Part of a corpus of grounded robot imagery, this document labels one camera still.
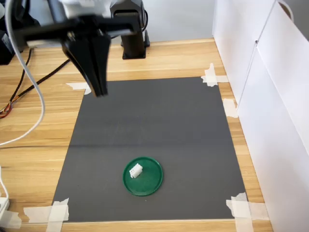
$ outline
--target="green lid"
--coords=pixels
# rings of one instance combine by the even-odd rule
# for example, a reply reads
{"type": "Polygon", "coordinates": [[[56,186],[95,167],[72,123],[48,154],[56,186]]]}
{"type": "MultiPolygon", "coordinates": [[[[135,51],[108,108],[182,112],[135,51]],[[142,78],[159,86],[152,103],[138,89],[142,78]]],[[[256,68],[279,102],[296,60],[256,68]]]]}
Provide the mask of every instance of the green lid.
{"type": "Polygon", "coordinates": [[[148,196],[156,192],[162,184],[163,170],[158,161],[150,157],[132,160],[125,168],[123,181],[126,189],[135,196],[148,196]],[[130,170],[139,164],[143,167],[137,178],[131,178],[130,170]]]}

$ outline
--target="white cable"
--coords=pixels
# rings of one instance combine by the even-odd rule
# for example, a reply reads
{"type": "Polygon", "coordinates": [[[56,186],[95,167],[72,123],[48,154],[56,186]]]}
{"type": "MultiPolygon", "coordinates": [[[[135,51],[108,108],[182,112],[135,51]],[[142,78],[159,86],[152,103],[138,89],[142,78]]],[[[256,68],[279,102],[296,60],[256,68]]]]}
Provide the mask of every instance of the white cable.
{"type": "Polygon", "coordinates": [[[1,176],[1,166],[0,166],[0,184],[2,185],[3,189],[4,189],[4,192],[5,192],[5,195],[6,195],[6,199],[8,200],[9,199],[9,192],[8,190],[6,189],[3,181],[2,181],[2,176],[1,176]]]}
{"type": "Polygon", "coordinates": [[[15,139],[9,140],[7,142],[1,143],[0,146],[15,142],[15,141],[22,139],[25,136],[27,136],[30,132],[32,132],[40,124],[40,122],[42,121],[42,119],[44,117],[44,113],[45,113],[45,103],[44,103],[43,95],[40,91],[39,86],[37,85],[36,81],[34,80],[33,76],[31,75],[27,65],[25,64],[25,62],[24,62],[24,60],[23,60],[23,58],[22,58],[22,56],[21,56],[21,54],[18,50],[17,44],[16,44],[15,36],[14,36],[14,33],[13,33],[13,27],[12,27],[13,3],[14,3],[14,0],[6,0],[6,2],[5,2],[5,25],[6,25],[6,29],[8,31],[8,34],[9,34],[9,37],[10,37],[10,40],[11,40],[11,43],[12,43],[12,47],[15,51],[17,58],[19,59],[20,64],[23,66],[27,76],[29,77],[30,81],[32,82],[33,86],[35,87],[35,89],[37,90],[37,92],[39,94],[42,110],[41,110],[41,116],[40,116],[39,120],[26,133],[19,136],[18,138],[15,138],[15,139]]]}

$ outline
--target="tape piece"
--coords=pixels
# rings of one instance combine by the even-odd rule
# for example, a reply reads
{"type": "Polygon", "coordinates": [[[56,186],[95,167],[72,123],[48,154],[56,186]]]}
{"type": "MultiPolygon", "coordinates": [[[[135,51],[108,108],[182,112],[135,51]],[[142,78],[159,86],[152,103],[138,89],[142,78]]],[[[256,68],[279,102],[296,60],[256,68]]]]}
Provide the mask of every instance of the tape piece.
{"type": "Polygon", "coordinates": [[[85,89],[84,95],[91,93],[91,89],[87,82],[79,82],[79,83],[66,83],[68,86],[71,86],[73,90],[85,89]]]}
{"type": "Polygon", "coordinates": [[[252,220],[269,220],[266,205],[248,202],[246,193],[231,197],[226,200],[226,205],[235,218],[237,232],[253,232],[252,220]]]}
{"type": "Polygon", "coordinates": [[[69,220],[69,199],[62,202],[54,202],[52,206],[43,207],[26,207],[24,208],[25,215],[29,218],[29,223],[47,223],[50,220],[55,221],[57,218],[53,216],[55,212],[65,211],[65,215],[61,218],[62,221],[69,220]]]}
{"type": "Polygon", "coordinates": [[[18,212],[4,211],[0,220],[0,227],[8,229],[20,229],[21,219],[18,212]]]}
{"type": "Polygon", "coordinates": [[[209,69],[205,70],[205,76],[201,78],[203,79],[203,83],[207,83],[207,86],[213,87],[218,85],[213,63],[211,63],[209,69]]]}
{"type": "Polygon", "coordinates": [[[229,82],[227,76],[216,76],[213,63],[210,64],[209,69],[205,70],[205,76],[202,76],[201,78],[203,79],[203,83],[207,83],[207,86],[210,87],[217,86],[218,83],[229,82]]]}
{"type": "Polygon", "coordinates": [[[217,76],[218,83],[229,83],[227,76],[217,76]]]}
{"type": "Polygon", "coordinates": [[[46,228],[46,232],[61,232],[64,219],[69,219],[69,199],[62,202],[54,202],[46,228]]]}
{"type": "Polygon", "coordinates": [[[238,117],[237,109],[233,99],[223,99],[223,107],[227,117],[238,117]]]}

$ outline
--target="white partition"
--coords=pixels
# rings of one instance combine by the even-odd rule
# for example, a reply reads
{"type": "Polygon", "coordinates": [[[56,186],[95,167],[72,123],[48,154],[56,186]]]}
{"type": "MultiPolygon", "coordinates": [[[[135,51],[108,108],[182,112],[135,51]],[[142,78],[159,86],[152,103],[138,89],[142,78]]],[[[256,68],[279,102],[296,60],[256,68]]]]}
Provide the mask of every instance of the white partition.
{"type": "Polygon", "coordinates": [[[257,52],[239,118],[275,232],[309,231],[309,156],[257,52]]]}
{"type": "Polygon", "coordinates": [[[238,103],[274,0],[217,0],[213,36],[238,103]]]}
{"type": "Polygon", "coordinates": [[[309,42],[279,4],[275,5],[257,48],[309,151],[309,42]]]}
{"type": "Polygon", "coordinates": [[[214,37],[273,229],[309,232],[309,42],[265,3],[218,0],[214,37]]]}

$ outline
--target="wooden desk surface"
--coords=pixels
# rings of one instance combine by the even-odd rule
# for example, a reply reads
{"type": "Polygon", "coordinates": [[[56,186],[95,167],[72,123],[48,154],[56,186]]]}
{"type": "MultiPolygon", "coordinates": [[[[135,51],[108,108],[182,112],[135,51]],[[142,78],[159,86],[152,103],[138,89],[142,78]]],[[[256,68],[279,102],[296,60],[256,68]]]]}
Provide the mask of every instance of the wooden desk surface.
{"type": "MultiPolygon", "coordinates": [[[[210,63],[217,75],[225,75],[213,39],[152,43],[147,59],[122,60],[122,47],[113,45],[108,61],[108,80],[135,80],[204,75],[210,63]]],[[[35,49],[29,68],[36,80],[54,70],[67,58],[61,48],[35,49]]],[[[14,58],[9,66],[0,67],[0,104],[5,105],[15,90],[22,68],[14,58]]],[[[19,213],[21,231],[42,232],[46,225],[27,224],[23,208],[49,206],[55,193],[75,121],[83,98],[83,90],[72,90],[66,83],[84,82],[70,63],[40,85],[46,102],[43,122],[26,138],[0,148],[3,181],[9,191],[10,211],[19,213]]],[[[22,90],[30,85],[25,77],[22,90]]],[[[220,83],[222,98],[234,99],[229,83],[220,83]]],[[[8,117],[0,120],[0,142],[20,136],[38,119],[40,101],[35,90],[20,99],[8,117]]],[[[227,118],[239,161],[248,199],[263,203],[264,199],[238,118],[227,118]]],[[[269,232],[269,221],[254,221],[254,231],[269,232]]],[[[81,232],[234,232],[234,220],[182,220],[64,223],[62,231],[81,232]]]]}

